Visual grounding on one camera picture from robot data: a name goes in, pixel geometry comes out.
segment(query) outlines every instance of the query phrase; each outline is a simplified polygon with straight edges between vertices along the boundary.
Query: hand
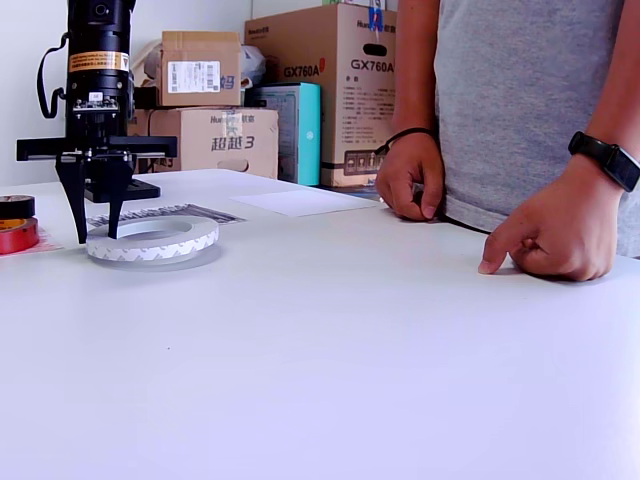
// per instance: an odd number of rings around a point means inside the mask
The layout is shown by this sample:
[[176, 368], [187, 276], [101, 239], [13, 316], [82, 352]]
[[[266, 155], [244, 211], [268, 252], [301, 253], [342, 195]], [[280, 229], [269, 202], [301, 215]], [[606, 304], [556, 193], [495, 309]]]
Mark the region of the hand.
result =
[[551, 185], [493, 232], [479, 271], [495, 273], [507, 253], [523, 271], [587, 281], [609, 273], [622, 189], [590, 159], [576, 156]]
[[[420, 205], [413, 200], [414, 183], [424, 184]], [[442, 156], [433, 138], [415, 133], [394, 142], [378, 173], [376, 188], [397, 215], [432, 220], [444, 190]]]

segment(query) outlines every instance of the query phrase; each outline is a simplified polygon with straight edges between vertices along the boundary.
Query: black smartwatch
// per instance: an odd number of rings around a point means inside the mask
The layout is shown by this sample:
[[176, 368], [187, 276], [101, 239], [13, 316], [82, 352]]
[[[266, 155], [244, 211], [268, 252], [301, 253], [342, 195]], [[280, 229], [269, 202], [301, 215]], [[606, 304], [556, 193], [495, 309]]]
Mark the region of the black smartwatch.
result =
[[595, 160], [626, 192], [632, 192], [640, 180], [640, 165], [619, 145], [610, 145], [578, 132], [571, 139], [569, 152]]

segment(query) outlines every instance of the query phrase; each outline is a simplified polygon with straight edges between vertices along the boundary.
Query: gray t-shirt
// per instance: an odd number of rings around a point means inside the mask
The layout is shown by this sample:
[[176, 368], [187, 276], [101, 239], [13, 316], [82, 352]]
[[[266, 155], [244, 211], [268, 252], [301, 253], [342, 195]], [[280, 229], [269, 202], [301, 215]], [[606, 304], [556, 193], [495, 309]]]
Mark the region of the gray t-shirt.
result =
[[[563, 172], [602, 92], [623, 4], [441, 0], [447, 216], [492, 231]], [[640, 196], [625, 195], [619, 213], [618, 253], [640, 256]]]

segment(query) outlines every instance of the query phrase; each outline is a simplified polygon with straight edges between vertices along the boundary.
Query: product box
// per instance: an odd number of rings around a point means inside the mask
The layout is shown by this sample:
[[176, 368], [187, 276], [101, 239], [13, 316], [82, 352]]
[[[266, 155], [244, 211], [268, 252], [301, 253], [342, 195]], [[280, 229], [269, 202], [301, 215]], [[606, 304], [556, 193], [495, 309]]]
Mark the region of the product box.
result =
[[369, 9], [337, 4], [246, 24], [245, 42], [267, 57], [266, 81], [322, 87], [322, 184], [375, 181], [375, 151], [392, 135], [396, 14], [382, 31], [369, 28]]
[[224, 168], [278, 178], [278, 112], [237, 108], [136, 110], [131, 136], [178, 137], [178, 157], [153, 171]]
[[[396, 10], [398, 9], [398, 0], [375, 0], [373, 6], [380, 2], [378, 8]], [[319, 7], [320, 5], [329, 5], [332, 3], [351, 3], [364, 7], [371, 6], [371, 0], [253, 0], [253, 11], [251, 18], [266, 17], [267, 15], [277, 15], [279, 13], [292, 12], [294, 10], [302, 10], [304, 8]]]
[[246, 102], [247, 106], [278, 111], [278, 178], [299, 185], [318, 185], [322, 128], [320, 86], [284, 83], [255, 87], [247, 92]]
[[159, 104], [241, 105], [241, 53], [237, 33], [163, 32]]

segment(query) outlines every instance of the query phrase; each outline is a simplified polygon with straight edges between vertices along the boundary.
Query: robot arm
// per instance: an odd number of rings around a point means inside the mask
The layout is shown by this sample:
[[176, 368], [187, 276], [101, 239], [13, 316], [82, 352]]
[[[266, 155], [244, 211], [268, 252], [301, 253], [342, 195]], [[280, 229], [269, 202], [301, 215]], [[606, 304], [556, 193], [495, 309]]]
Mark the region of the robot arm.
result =
[[45, 118], [55, 118], [58, 99], [66, 100], [64, 138], [18, 140], [19, 161], [55, 159], [56, 171], [74, 215], [80, 243], [86, 242], [84, 197], [108, 198], [109, 236], [117, 238], [118, 219], [139, 155], [175, 157], [175, 137], [128, 137], [133, 116], [130, 72], [131, 15], [135, 0], [69, 0], [66, 92], [53, 93], [47, 106], [44, 58], [38, 72], [38, 97]]

